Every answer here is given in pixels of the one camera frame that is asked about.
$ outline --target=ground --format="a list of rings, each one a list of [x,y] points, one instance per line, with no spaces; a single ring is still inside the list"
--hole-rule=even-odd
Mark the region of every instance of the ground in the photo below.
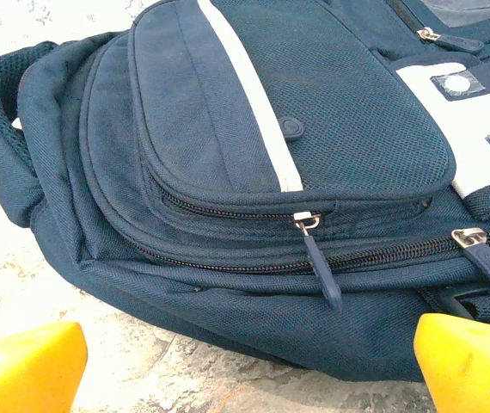
[[[124,29],[151,2],[101,3],[0,1],[0,54],[42,40]],[[64,281],[31,232],[12,225],[0,207],[0,337],[58,320],[80,323],[89,346],[74,413],[435,411],[422,384],[338,381],[138,321]]]

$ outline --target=backpack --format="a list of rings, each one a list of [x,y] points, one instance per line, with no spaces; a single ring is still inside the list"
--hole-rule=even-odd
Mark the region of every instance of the backpack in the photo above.
[[[421,381],[423,313],[490,323],[490,7],[439,3],[167,0],[4,55],[0,204],[147,323]]]

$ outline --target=buckle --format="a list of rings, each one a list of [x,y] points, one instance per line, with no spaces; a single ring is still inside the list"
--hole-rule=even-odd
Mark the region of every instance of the buckle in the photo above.
[[[460,299],[479,297],[489,293],[490,286],[484,284],[447,287],[438,294],[437,301],[450,315],[475,320],[470,311],[461,304]]]

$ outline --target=yellow plastic block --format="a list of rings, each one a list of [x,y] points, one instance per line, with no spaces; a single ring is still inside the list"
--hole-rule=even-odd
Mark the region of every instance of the yellow plastic block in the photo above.
[[[490,413],[490,325],[425,314],[414,349],[439,413]]]
[[[78,323],[0,339],[0,412],[70,411],[87,362]]]

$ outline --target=white stripe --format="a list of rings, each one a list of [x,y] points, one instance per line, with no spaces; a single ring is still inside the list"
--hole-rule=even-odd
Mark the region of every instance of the white stripe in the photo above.
[[[281,192],[302,191],[303,183],[298,174],[297,166],[289,153],[272,105],[266,96],[253,63],[248,58],[245,47],[243,47],[234,29],[210,0],[197,0],[197,2],[236,70],[236,75],[242,84],[259,125],[260,134],[278,177]]]
[[[464,71],[458,63],[409,66],[397,71],[450,143],[457,171],[453,188],[465,198],[490,185],[490,93],[448,101],[431,81],[433,76]]]

